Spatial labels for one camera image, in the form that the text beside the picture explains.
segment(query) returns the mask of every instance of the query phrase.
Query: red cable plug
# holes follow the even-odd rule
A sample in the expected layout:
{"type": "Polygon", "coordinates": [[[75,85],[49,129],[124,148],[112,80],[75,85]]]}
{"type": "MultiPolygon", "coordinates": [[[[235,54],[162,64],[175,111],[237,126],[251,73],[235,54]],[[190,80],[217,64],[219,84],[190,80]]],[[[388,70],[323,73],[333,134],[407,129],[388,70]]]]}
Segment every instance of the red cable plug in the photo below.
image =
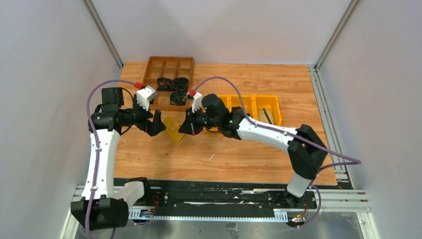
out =
{"type": "Polygon", "coordinates": [[[190,95],[191,97],[193,97],[195,94],[196,94],[196,92],[195,92],[194,90],[190,90],[190,91],[189,91],[189,95],[190,95]]]}
{"type": "Polygon", "coordinates": [[[142,88],[142,84],[140,82],[135,82],[135,87],[138,89],[142,88]]]}

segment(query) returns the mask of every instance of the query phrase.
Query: wooden tray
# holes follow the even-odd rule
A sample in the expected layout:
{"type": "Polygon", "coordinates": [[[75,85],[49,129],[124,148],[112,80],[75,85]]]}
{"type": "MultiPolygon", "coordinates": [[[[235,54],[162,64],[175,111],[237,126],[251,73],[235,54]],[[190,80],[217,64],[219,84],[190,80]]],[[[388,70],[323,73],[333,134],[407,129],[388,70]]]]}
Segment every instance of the wooden tray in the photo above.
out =
{"type": "MultiPolygon", "coordinates": [[[[177,77],[186,77],[189,80],[188,91],[192,86],[192,76],[194,73],[193,57],[167,57],[151,56],[149,57],[142,85],[151,86],[157,90],[157,78],[165,77],[173,80],[177,77]]],[[[185,106],[175,106],[170,104],[170,91],[157,91],[157,97],[151,104],[151,109],[161,111],[186,111],[189,107],[189,101],[185,106]]]]}

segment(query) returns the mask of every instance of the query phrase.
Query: white backdrop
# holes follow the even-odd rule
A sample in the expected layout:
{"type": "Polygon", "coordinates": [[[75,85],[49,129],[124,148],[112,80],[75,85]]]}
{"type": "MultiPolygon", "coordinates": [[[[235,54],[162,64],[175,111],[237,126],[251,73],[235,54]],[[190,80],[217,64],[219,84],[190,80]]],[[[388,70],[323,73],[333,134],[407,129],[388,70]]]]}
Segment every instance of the white backdrop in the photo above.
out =
{"type": "Polygon", "coordinates": [[[363,0],[321,70],[382,239],[421,238],[422,2],[363,0]]]}
{"type": "Polygon", "coordinates": [[[350,0],[93,0],[123,61],[314,64],[350,0]]]}
{"type": "Polygon", "coordinates": [[[88,171],[86,98],[118,74],[82,1],[0,1],[1,238],[59,237],[88,171]]]}

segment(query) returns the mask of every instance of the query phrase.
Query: yellow plastic container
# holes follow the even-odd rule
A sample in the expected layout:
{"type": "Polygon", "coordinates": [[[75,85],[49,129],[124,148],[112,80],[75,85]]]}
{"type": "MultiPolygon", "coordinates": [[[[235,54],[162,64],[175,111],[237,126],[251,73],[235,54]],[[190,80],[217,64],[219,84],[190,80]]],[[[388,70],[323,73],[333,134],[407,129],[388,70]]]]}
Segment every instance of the yellow plastic container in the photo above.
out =
{"type": "MultiPolygon", "coordinates": [[[[231,112],[233,107],[242,106],[237,95],[217,95],[223,100],[225,106],[231,112]]],[[[258,111],[266,109],[271,111],[274,125],[281,126],[282,117],[278,96],[274,95],[244,95],[242,96],[246,112],[254,119],[259,120],[258,111]]]]}

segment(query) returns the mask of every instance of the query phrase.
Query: wooden tabletop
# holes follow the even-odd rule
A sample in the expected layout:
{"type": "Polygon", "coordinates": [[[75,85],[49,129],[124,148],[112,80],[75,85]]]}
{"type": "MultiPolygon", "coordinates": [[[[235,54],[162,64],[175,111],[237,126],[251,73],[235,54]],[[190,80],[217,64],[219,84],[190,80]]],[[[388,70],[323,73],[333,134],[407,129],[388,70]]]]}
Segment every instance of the wooden tabletop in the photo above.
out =
{"type": "MultiPolygon", "coordinates": [[[[141,82],[145,68],[146,63],[127,62],[121,79],[141,82]]],[[[244,95],[278,95],[282,126],[308,124],[326,144],[307,66],[197,63],[193,86],[210,76],[228,78],[244,95]]],[[[136,91],[124,83],[119,86],[136,91]]],[[[235,94],[222,80],[207,82],[198,91],[202,95],[235,94]]],[[[128,94],[124,100],[125,106],[130,107],[128,94]]],[[[185,119],[184,112],[162,112],[162,120],[167,116],[179,124],[185,119]]],[[[330,163],[328,156],[324,165],[330,163]]],[[[115,177],[225,182],[288,183],[292,174],[288,154],[261,143],[203,131],[195,136],[185,135],[176,144],[164,133],[150,137],[136,127],[120,138],[114,168],[115,177]]],[[[333,169],[321,172],[315,183],[336,185],[333,169]]]]}

